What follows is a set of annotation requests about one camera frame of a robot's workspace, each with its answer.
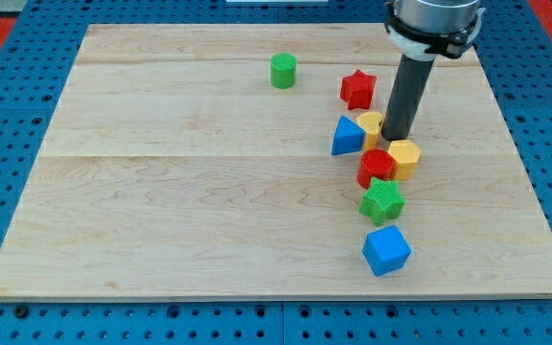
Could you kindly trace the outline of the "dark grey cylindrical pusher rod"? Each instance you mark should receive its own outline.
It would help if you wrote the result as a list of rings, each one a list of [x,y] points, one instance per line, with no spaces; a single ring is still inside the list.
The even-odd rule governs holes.
[[[385,140],[404,140],[408,137],[433,63],[433,59],[419,61],[401,56],[382,124],[381,135]]]

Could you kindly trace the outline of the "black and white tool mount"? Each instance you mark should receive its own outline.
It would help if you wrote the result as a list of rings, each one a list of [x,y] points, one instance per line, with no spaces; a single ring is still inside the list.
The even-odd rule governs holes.
[[[460,58],[480,33],[480,3],[387,3],[385,30],[404,55],[419,61]]]

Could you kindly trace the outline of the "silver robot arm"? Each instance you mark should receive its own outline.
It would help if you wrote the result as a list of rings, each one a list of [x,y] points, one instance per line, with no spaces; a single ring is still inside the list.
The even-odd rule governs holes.
[[[382,124],[392,142],[408,137],[435,59],[459,59],[478,36],[485,9],[479,0],[395,0],[385,31],[402,53]]]

